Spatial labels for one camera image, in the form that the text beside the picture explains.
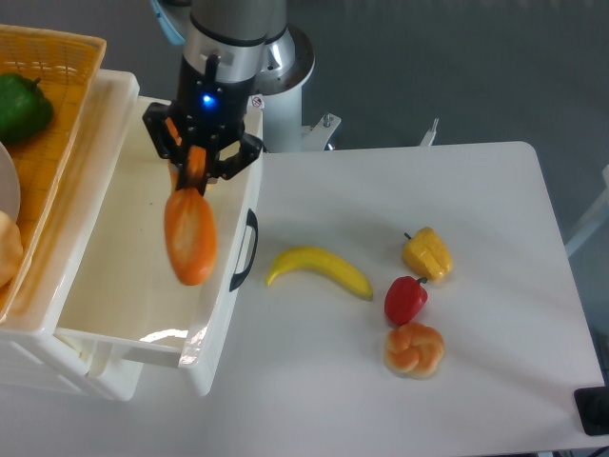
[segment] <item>yellow banana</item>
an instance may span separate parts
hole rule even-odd
[[[266,276],[266,285],[294,269],[317,271],[365,300],[372,300],[372,286],[358,269],[329,250],[314,246],[297,246],[279,254]]]

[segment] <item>white plate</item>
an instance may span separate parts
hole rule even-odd
[[[0,143],[0,210],[17,220],[21,205],[21,189],[17,170],[9,156],[9,152]]]

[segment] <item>drawer handle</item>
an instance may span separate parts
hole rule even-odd
[[[228,289],[230,292],[244,283],[244,280],[251,270],[251,266],[254,265],[254,257],[256,257],[256,248],[258,247],[258,219],[251,209],[247,210],[246,227],[251,227],[252,230],[254,230],[254,248],[251,250],[251,257],[249,258],[247,267],[241,273],[232,275],[232,278],[230,279],[230,288]]]

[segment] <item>blue led light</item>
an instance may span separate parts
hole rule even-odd
[[[216,99],[207,94],[204,94],[201,100],[203,101],[203,106],[207,109],[212,109],[216,106]]]

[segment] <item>green bell pepper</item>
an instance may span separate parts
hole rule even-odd
[[[49,124],[53,106],[39,82],[17,73],[0,74],[0,142],[5,145],[27,140]]]

